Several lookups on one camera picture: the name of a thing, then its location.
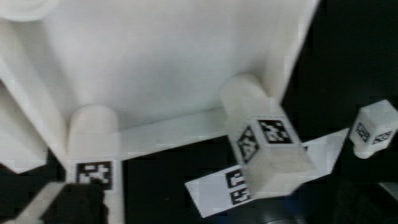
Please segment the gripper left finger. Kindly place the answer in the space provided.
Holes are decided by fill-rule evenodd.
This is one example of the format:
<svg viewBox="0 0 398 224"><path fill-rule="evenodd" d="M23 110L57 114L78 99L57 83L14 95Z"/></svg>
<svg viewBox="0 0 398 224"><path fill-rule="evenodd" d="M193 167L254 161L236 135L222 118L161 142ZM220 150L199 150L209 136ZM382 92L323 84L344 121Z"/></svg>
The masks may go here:
<svg viewBox="0 0 398 224"><path fill-rule="evenodd" d="M10 224L108 224L99 185L51 182Z"/></svg>

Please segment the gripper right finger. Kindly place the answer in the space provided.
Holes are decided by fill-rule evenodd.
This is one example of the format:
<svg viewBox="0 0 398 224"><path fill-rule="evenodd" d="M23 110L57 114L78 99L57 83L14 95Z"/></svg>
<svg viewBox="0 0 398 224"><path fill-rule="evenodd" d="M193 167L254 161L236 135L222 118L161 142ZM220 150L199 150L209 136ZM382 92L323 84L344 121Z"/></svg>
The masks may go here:
<svg viewBox="0 0 398 224"><path fill-rule="evenodd" d="M334 224L398 224L398 201L375 184L341 183Z"/></svg>

